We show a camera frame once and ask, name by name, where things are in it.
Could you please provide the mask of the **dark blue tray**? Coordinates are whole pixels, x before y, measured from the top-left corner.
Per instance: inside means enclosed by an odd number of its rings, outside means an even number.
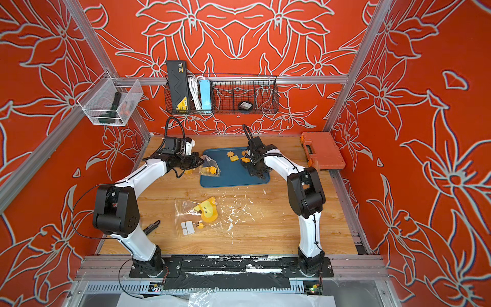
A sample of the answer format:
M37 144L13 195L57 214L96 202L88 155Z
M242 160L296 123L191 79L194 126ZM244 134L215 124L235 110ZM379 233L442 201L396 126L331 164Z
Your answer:
M205 150L203 154L217 162L218 168L220 169L220 176L210 177L202 175L200 177L202 188L225 188L269 183L270 175L268 173L264 175L263 179L250 176L248 170L241 165L240 160L230 161L230 158L227 156L228 152L234 152L239 157L242 157L242 151L244 150L246 150L246 147Z

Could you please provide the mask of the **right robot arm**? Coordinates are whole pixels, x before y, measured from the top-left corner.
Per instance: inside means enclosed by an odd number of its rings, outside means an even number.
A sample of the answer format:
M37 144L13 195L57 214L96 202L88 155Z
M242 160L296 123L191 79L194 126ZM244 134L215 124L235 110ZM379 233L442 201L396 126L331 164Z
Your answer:
M307 277L319 274L325 258L320 243L319 222L326 196L318 171L314 167L305 168L294 163L274 145L265 145L260 137L253 136L246 124L242 129L248 139L245 157L250 161L241 162L241 165L252 177L263 179L266 174L275 171L285 179L290 207L299 218L300 271Z

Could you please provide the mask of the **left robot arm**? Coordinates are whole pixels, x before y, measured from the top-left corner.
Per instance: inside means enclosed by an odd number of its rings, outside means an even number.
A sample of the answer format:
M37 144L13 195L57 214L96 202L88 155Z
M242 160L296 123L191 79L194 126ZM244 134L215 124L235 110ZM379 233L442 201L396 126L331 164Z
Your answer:
M132 256L134 266L145 275L157 276L164 270L161 248L153 243L140 224L138 197L156 180L174 172L180 178L188 170L204 163L193 150L194 140L185 135L180 120L170 116L166 125L175 122L181 137L164 133L157 150L144 159L144 165L114 184L98 186L93 211L93 226L111 239L117 240Z

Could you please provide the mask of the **bag with yellow duck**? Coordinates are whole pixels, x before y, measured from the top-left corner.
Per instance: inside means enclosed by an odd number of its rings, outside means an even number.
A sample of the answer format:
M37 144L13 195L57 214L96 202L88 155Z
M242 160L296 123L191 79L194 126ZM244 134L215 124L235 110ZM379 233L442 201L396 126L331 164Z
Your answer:
M222 227L215 197L202 202L185 199L175 201L175 228L178 237L189 237Z

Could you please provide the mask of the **orange tool case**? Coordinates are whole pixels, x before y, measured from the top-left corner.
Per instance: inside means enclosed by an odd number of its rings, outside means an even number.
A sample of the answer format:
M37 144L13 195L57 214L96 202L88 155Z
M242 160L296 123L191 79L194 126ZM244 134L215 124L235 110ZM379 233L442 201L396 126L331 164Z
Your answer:
M342 170L346 166L331 133L302 133L300 143L306 153L308 166L317 170Z

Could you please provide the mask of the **light blue power bank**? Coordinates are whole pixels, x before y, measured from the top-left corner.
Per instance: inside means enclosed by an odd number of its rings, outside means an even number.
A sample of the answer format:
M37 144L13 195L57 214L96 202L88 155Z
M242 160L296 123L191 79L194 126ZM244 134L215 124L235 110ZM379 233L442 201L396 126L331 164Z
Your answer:
M212 112L212 88L211 83L207 79L199 81L199 89L201 94L201 104L204 114L211 114Z

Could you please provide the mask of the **black box in basket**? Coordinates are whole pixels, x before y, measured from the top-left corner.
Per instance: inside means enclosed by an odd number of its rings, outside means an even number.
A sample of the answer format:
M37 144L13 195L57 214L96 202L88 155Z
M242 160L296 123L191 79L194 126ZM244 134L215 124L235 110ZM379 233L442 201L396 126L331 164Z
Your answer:
M186 62L170 60L166 66L171 94L171 109L176 114L186 114L190 111L190 91Z

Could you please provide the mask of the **clear acrylic wall bin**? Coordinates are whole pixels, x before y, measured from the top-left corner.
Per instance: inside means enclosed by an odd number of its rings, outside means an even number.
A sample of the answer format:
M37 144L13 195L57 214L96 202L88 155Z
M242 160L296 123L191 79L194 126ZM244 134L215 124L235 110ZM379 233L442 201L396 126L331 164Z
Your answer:
M109 111L116 92L121 92L118 117L114 124L101 124L98 117ZM105 71L77 99L84 115L93 125L124 127L128 124L138 103L143 97L139 79L114 78Z

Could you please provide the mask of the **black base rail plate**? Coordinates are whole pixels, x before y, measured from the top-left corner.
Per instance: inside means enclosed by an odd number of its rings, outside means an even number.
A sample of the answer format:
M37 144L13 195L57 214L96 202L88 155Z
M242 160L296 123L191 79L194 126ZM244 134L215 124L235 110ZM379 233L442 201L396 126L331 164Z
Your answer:
M156 276L144 273L133 264L129 277L147 279L154 290L244 290L290 291L304 293L305 284L313 286L334 276L331 261L303 273L297 257L224 255L179 255L164 257L164 268Z

